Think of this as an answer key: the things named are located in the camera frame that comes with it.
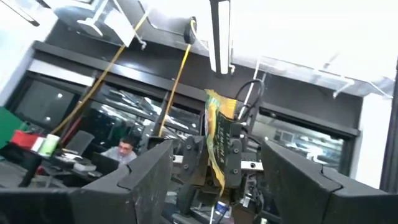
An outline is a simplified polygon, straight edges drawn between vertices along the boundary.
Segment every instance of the red object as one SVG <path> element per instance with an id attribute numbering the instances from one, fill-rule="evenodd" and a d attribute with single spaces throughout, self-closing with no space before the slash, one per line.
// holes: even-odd
<path id="1" fill-rule="evenodd" d="M 24 149 L 31 149 L 38 137 L 37 134 L 26 134 L 23 131 L 16 130 L 10 142 Z"/>

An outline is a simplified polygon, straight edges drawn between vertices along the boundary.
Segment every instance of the green object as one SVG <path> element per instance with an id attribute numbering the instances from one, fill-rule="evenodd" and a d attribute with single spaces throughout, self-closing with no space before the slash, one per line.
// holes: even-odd
<path id="1" fill-rule="evenodd" d="M 10 111 L 0 107 L 0 149 L 13 137 L 15 130 L 24 130 L 25 124 Z"/>
<path id="2" fill-rule="evenodd" d="M 51 156 L 52 153 L 54 152 L 58 141 L 60 140 L 60 138 L 58 136 L 55 136 L 53 134 L 49 134 L 47 135 L 47 137 L 45 138 L 42 147 L 39 150 L 39 154 L 41 156 Z"/>

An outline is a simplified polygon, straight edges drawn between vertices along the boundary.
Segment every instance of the fluorescent light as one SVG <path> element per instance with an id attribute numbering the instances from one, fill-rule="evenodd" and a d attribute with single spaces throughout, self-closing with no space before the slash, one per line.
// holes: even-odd
<path id="1" fill-rule="evenodd" d="M 26 13 L 21 7 L 19 7 L 14 1 L 10 0 L 0 0 L 3 2 L 6 6 L 8 6 L 10 9 L 12 9 L 14 12 L 16 12 L 18 15 L 20 15 L 22 18 L 24 18 L 26 21 L 30 22 L 33 26 L 39 26 L 40 24 L 33 19 L 28 13 Z"/>
<path id="2" fill-rule="evenodd" d="M 213 28 L 208 42 L 210 66 L 214 72 L 226 75 L 231 56 L 231 4 L 229 0 L 210 0 L 210 7 Z"/>

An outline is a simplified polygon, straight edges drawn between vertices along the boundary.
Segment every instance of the chair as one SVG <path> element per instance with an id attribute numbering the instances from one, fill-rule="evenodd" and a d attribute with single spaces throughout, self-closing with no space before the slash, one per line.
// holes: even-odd
<path id="1" fill-rule="evenodd" d="M 81 156 L 93 139 L 94 136 L 92 134 L 85 131 L 78 131 L 65 146 L 65 149 L 73 151 L 77 155 Z M 59 180 L 56 180 L 56 177 L 61 175 L 70 175 L 69 172 L 63 170 L 59 171 L 59 169 L 54 168 L 54 166 L 48 162 L 43 165 L 43 169 L 49 176 L 38 176 L 35 178 L 34 182 L 45 182 L 44 187 L 50 187 L 51 184 L 54 184 L 57 187 L 65 187 Z"/>

